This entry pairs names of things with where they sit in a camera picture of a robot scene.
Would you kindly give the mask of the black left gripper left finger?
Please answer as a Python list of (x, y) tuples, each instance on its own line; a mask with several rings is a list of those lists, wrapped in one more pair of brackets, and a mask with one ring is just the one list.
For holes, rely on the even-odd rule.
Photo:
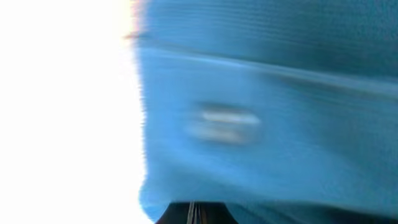
[(190, 203), (171, 203), (155, 224), (191, 224)]

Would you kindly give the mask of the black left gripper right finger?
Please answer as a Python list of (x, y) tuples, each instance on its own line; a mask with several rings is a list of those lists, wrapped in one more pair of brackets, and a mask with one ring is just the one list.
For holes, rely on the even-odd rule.
[(238, 224), (223, 203), (195, 204), (195, 224)]

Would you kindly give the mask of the blue polo shirt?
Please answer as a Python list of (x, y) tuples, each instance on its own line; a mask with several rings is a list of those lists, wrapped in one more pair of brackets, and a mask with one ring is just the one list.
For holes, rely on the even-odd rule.
[(156, 222), (397, 222), (397, 0), (151, 0), (137, 56)]

